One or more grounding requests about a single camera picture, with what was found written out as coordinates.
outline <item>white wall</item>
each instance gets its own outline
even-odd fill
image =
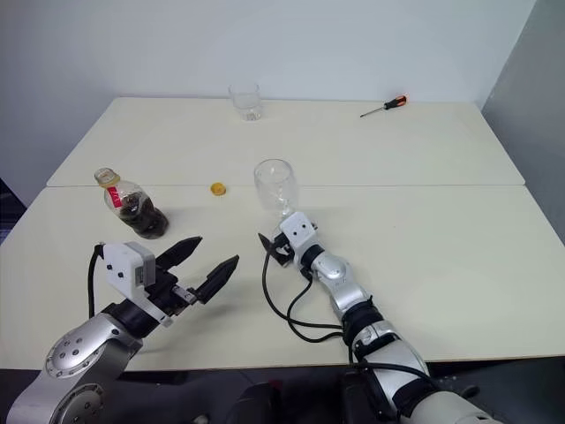
[[[483,113],[565,243],[565,2],[538,0]]]
[[[0,0],[0,178],[30,203],[116,95],[482,106],[534,3]]]

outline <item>brown liquid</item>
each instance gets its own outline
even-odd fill
[[[122,199],[122,204],[120,219],[144,239],[157,239],[167,230],[169,221],[153,206],[151,199],[144,199],[139,206],[139,195],[129,194]]]

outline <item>bottle label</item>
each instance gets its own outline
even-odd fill
[[[108,187],[108,193],[109,197],[112,199],[114,208],[121,208],[122,200],[120,199],[120,195],[117,193],[117,189],[115,187]]]

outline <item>white table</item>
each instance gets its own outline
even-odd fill
[[[65,331],[87,318],[87,263],[94,243],[141,241],[156,254],[202,235],[173,269],[199,284],[240,254],[230,282],[207,305],[158,329],[128,369],[344,363],[343,342],[307,344],[268,308],[260,289],[269,222],[252,187],[146,186],[170,219],[161,239],[141,240],[113,216],[98,187],[46,188],[0,246],[0,367],[38,368]],[[482,360],[565,353],[565,249],[522,186],[310,187],[303,210],[320,239],[346,257],[358,281],[425,360]],[[122,298],[96,269],[97,310]],[[304,287],[271,261],[279,306]],[[334,322],[315,284],[297,318]]]
[[[263,159],[290,161],[303,186],[522,185],[472,103],[265,102],[239,119],[229,100],[118,98],[48,186],[95,186],[109,166],[141,185],[253,184]]]

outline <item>black cable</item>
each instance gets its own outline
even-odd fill
[[[304,340],[305,342],[308,343],[321,343],[321,342],[325,342],[326,340],[332,338],[332,337],[343,337],[343,333],[340,331],[334,331],[333,333],[328,333],[326,336],[322,336],[322,337],[318,337],[318,338],[310,338],[305,336],[304,334],[302,334],[300,331],[297,330],[297,328],[294,326],[294,324],[291,321],[290,318],[290,312],[292,311],[292,308],[296,305],[296,303],[298,302],[298,300],[300,298],[302,298],[302,296],[304,296],[306,294],[306,292],[308,292],[310,290],[310,287],[312,287],[312,277],[310,276],[308,278],[308,284],[306,285],[306,287],[304,288],[304,290],[302,290],[297,296],[296,298],[294,298],[290,305],[289,308],[286,311],[286,316],[289,317],[289,320],[287,321],[287,323],[289,324],[290,329],[292,330],[292,332],[294,334],[296,334],[298,337],[300,337],[302,340]]]
[[[404,365],[397,365],[397,364],[386,364],[382,362],[359,362],[357,364],[352,364],[351,366],[359,369],[364,369],[364,368],[389,369],[392,371],[401,371],[403,373],[413,374],[421,378],[422,380],[426,380],[427,382],[429,382],[432,385],[432,387],[434,387],[435,389],[441,390],[440,386],[438,386],[437,382],[435,382],[435,380],[432,377],[430,377],[425,372],[420,371],[419,369],[416,368],[406,367]]]
[[[96,261],[98,257],[104,258],[104,253],[102,252],[102,247],[104,245],[94,246],[94,251],[90,257],[90,263],[88,264],[88,276],[87,276],[87,293],[88,293],[88,318],[94,316],[94,267],[96,266]]]
[[[461,392],[459,393],[459,396],[462,397],[463,399],[470,399],[470,398],[477,396],[479,394],[479,392],[480,392],[479,386],[475,386],[473,384],[473,385],[467,386],[463,390],[461,390]]]
[[[286,322],[292,322],[293,324],[301,325],[302,327],[310,327],[313,329],[342,329],[342,326],[337,324],[315,324],[312,322],[302,322],[290,318],[288,315],[285,315],[281,311],[279,311],[275,306],[275,304],[273,303],[273,300],[269,296],[267,289],[267,267],[268,267],[268,260],[270,257],[271,255],[269,254],[269,252],[267,252],[267,254],[265,255],[265,262],[263,263],[263,275],[261,278],[261,282],[263,286],[263,294],[265,295],[265,299],[267,300],[268,305],[271,307],[271,309],[273,309],[273,312],[275,312],[275,314],[277,314],[279,317],[283,318]]]

